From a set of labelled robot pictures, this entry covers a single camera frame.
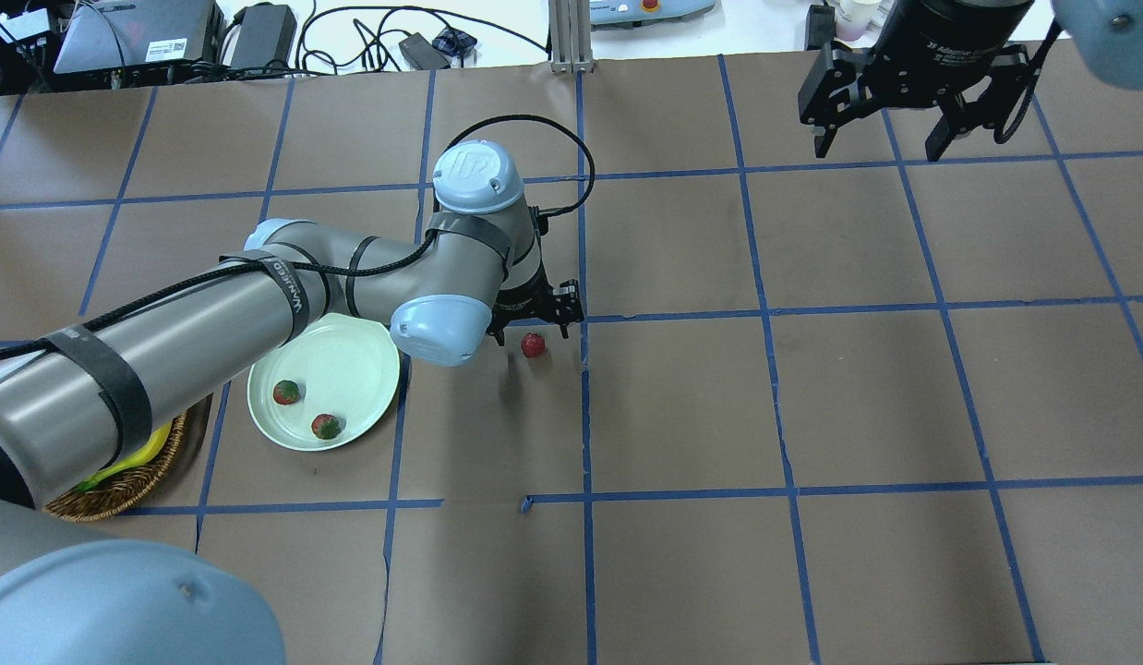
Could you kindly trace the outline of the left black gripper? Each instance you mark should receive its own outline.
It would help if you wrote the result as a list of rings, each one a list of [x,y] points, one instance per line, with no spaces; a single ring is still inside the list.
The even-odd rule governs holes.
[[[538,208],[528,208],[528,235],[515,257],[510,261],[507,278],[501,286],[491,306],[488,337],[497,345],[505,345],[505,329],[520,320],[541,320],[559,325],[560,337],[569,338],[572,325],[585,321],[583,290],[576,279],[552,285],[547,279],[543,237],[547,232],[547,215]]]

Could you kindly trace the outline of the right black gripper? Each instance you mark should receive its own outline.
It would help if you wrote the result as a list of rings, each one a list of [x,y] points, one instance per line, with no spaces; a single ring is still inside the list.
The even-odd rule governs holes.
[[[924,142],[929,163],[977,127],[1012,139],[1039,81],[1039,57],[1012,42],[1031,1],[896,1],[876,43],[854,49],[807,18],[812,70],[797,114],[825,159],[838,130],[884,109],[940,109]]]

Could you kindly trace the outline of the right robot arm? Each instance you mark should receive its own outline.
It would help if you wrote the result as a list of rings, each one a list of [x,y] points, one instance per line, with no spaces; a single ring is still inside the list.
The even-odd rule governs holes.
[[[974,130],[1007,143],[1062,34],[1096,79],[1143,90],[1143,1],[1055,1],[1036,53],[1012,41],[1030,8],[1028,1],[896,1],[871,49],[822,43],[797,93],[797,117],[812,128],[816,157],[826,157],[845,125],[884,109],[940,110],[924,143],[932,163]]]

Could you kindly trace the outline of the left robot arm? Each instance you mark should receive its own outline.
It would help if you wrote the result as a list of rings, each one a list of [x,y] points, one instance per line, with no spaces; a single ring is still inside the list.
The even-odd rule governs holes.
[[[464,364],[510,321],[584,320],[551,286],[546,214],[499,144],[453,144],[418,248],[309,221],[259,223],[217,269],[0,350],[0,664],[283,664],[275,614],[184,548],[48,516],[197,396],[327,314],[386,325],[411,358]]]

